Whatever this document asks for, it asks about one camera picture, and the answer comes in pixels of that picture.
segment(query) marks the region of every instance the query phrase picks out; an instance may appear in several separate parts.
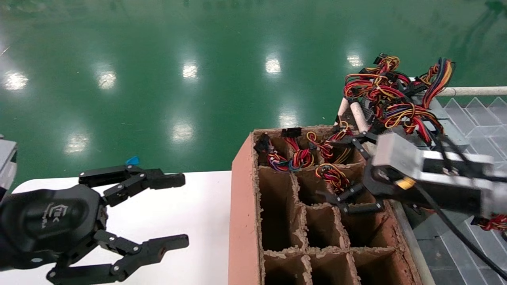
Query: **cardboard box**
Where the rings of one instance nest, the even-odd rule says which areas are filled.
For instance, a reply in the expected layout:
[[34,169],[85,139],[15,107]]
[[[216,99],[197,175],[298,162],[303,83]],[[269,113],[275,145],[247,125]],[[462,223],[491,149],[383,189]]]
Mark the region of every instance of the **cardboard box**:
[[[307,148],[308,131],[324,140],[331,126],[302,128],[302,148]],[[283,154],[292,155],[281,129],[255,130],[233,161],[229,285],[422,285],[387,201],[385,211],[373,215],[341,214],[316,195],[332,189],[315,177],[315,166],[295,173],[263,166],[265,155],[253,149],[262,133]],[[316,164],[323,163],[318,151],[313,154]],[[359,181],[364,159],[355,152],[347,162],[338,167]],[[358,202],[374,198],[365,193]]]

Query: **green epoxy floor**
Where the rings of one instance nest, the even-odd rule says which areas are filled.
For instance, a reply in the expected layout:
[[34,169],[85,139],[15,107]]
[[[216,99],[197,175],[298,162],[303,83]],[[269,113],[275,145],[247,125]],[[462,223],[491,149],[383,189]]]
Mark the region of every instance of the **green epoxy floor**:
[[16,185],[119,165],[230,169],[254,128],[331,124],[343,78],[379,52],[410,75],[507,85],[502,2],[10,0],[0,4],[0,133]]

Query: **blue object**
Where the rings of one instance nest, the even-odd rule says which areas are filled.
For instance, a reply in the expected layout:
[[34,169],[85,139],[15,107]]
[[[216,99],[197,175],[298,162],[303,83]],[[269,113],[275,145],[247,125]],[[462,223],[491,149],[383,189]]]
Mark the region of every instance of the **blue object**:
[[129,165],[129,164],[138,165],[139,164],[139,157],[137,155],[133,156],[133,157],[129,158],[127,161],[125,161],[125,164],[126,165]]

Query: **black connector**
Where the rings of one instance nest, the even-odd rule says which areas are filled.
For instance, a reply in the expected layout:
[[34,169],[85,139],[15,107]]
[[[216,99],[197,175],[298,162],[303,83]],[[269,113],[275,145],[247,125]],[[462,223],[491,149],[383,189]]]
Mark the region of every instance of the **black connector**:
[[313,151],[313,150],[316,150],[317,149],[317,146],[312,143],[311,141],[308,142],[308,148]]
[[301,128],[282,129],[282,137],[298,137],[301,135]]
[[258,154],[262,152],[269,152],[269,136],[263,133],[253,149],[257,151]]
[[389,79],[389,81],[391,82],[396,82],[396,80],[398,80],[398,75],[392,72],[385,72],[382,73],[381,75],[387,77],[387,79]]
[[342,127],[340,125],[335,125],[335,126],[333,126],[333,128],[331,129],[331,131],[333,132],[333,134],[335,134],[335,133],[341,132],[343,129],[344,129],[344,127]]
[[380,53],[379,56],[377,56],[377,58],[375,58],[375,61],[373,61],[373,64],[379,64],[382,61],[382,59],[386,56],[387,56],[387,54]]
[[414,82],[410,82],[402,91],[402,93],[407,97],[412,97],[415,94],[420,93],[426,89],[428,89],[428,86],[426,86],[426,84],[424,83],[419,83],[415,85]]

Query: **black cable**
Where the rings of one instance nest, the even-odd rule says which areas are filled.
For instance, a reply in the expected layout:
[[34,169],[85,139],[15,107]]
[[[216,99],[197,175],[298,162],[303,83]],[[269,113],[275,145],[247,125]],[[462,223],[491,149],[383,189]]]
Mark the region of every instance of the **black cable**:
[[448,171],[452,171],[452,161],[447,157],[447,154],[445,153],[444,146],[442,145],[442,142],[439,138],[435,139],[435,145],[437,146],[437,150],[442,155],[442,160],[444,161],[444,168]]
[[442,209],[437,205],[437,203],[433,200],[433,198],[418,184],[415,184],[414,187],[422,194],[422,196],[428,201],[433,210],[439,215],[440,219],[446,224],[449,229],[463,242],[466,247],[468,247],[474,254],[477,255],[486,265],[491,267],[496,274],[500,275],[503,280],[507,281],[507,273],[503,271],[498,265],[496,265],[489,257],[487,257],[480,249],[478,249],[470,240],[468,240],[465,235],[463,235],[458,228],[449,220],[449,218],[442,212]]
[[441,134],[439,135],[438,137],[438,140],[441,140],[443,142],[445,142],[451,149],[452,151],[457,154],[459,156],[459,158],[461,158],[461,160],[463,161],[464,165],[465,165],[465,168],[466,168],[466,172],[465,173],[465,176],[467,176],[468,178],[482,178],[482,176],[484,176],[482,173],[478,173],[478,171],[474,171],[474,168],[472,167],[472,162],[466,158],[466,156],[463,154],[463,152],[461,152],[458,148],[458,146],[448,137],[446,137],[444,134]]

